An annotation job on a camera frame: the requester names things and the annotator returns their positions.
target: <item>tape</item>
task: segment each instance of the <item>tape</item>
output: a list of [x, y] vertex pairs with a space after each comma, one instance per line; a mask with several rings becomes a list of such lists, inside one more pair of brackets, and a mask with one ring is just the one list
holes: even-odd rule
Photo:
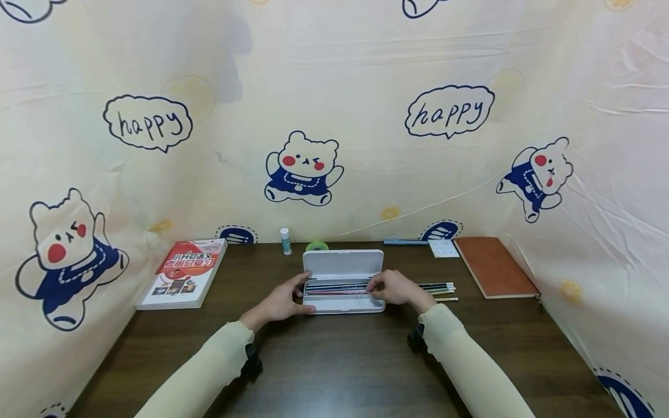
[[320, 241], [312, 242], [306, 246], [307, 251], [318, 251], [325, 249], [329, 249], [328, 245], [325, 242], [320, 242]]

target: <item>wooden desk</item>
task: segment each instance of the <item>wooden desk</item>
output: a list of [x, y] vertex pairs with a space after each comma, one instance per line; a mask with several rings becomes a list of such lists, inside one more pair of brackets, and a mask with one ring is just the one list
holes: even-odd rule
[[[386, 268], [416, 282], [454, 282], [460, 301], [448, 306], [537, 417], [622, 417], [536, 300], [486, 301], [461, 259], [436, 259], [426, 247], [331, 247], [381, 248]], [[286, 257], [278, 244], [230, 246], [202, 308], [138, 312], [68, 417], [133, 417], [218, 328], [301, 272], [303, 251], [296, 244]], [[233, 382], [208, 416], [469, 417], [439, 363], [409, 349], [416, 325], [409, 306], [390, 305], [382, 314], [269, 324], [256, 336], [264, 372], [254, 383]]]

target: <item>printed fabric backdrop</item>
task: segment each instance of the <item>printed fabric backdrop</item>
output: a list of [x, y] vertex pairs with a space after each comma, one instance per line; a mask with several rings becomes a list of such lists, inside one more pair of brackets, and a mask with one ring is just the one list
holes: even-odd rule
[[657, 0], [0, 0], [0, 405], [59, 417], [176, 239], [496, 235], [669, 416]]

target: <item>beige sleeve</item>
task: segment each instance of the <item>beige sleeve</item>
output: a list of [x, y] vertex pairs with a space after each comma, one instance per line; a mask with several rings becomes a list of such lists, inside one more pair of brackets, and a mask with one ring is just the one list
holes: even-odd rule
[[504, 371], [450, 309], [436, 304], [419, 321], [425, 325], [427, 351], [442, 364], [474, 418], [534, 417]]
[[135, 418], [201, 418], [224, 387], [242, 373], [246, 344], [253, 331], [241, 322], [230, 322], [218, 330], [179, 368]]

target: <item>white paper note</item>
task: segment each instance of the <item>white paper note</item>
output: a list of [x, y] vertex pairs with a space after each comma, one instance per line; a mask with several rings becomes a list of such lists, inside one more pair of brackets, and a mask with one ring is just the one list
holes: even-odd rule
[[427, 241], [429, 247], [432, 248], [432, 253], [435, 258], [451, 258], [459, 257], [460, 254], [456, 250], [453, 241], [450, 239], [430, 239]]

